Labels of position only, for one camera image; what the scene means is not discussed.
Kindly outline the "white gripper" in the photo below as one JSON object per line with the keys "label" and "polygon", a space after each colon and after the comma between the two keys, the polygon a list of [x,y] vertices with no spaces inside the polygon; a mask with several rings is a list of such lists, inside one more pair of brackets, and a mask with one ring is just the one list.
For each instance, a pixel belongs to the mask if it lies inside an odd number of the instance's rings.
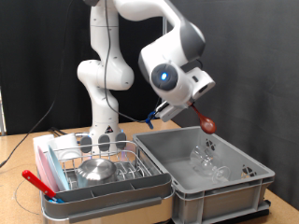
{"label": "white gripper", "polygon": [[198,67],[178,75],[178,83],[173,90],[157,91],[164,101],[155,109],[155,116],[162,121],[169,121],[214,86],[215,81],[210,75]]}

